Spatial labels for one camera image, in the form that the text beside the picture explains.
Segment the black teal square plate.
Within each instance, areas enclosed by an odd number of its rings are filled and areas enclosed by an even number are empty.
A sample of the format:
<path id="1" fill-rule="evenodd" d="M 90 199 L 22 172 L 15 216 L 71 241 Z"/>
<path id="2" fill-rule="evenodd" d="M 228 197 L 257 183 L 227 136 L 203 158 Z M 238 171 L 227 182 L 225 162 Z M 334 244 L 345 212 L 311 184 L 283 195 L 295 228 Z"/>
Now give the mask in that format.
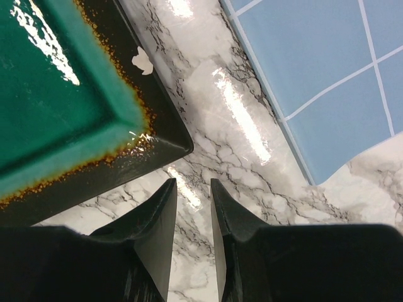
<path id="1" fill-rule="evenodd" d="M 193 151 L 118 1 L 1 2 L 1 226 L 28 227 Z"/>

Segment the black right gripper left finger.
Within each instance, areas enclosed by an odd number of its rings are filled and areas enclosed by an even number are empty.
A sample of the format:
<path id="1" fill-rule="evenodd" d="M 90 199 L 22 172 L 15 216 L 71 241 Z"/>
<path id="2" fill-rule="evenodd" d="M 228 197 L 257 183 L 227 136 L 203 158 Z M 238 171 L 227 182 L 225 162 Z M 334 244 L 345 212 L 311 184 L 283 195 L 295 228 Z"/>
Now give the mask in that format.
<path id="1" fill-rule="evenodd" d="M 165 301 L 177 183 L 89 235 L 64 226 L 1 229 L 2 301 Z"/>

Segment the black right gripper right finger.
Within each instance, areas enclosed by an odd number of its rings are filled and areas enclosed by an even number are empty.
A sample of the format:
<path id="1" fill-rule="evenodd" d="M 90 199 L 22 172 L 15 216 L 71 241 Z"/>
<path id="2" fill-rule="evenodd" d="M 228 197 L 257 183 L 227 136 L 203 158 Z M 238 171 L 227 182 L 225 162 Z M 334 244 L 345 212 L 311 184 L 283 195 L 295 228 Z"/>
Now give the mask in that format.
<path id="1" fill-rule="evenodd" d="M 220 301 L 401 301 L 402 235 L 380 224 L 269 225 L 210 183 Z"/>

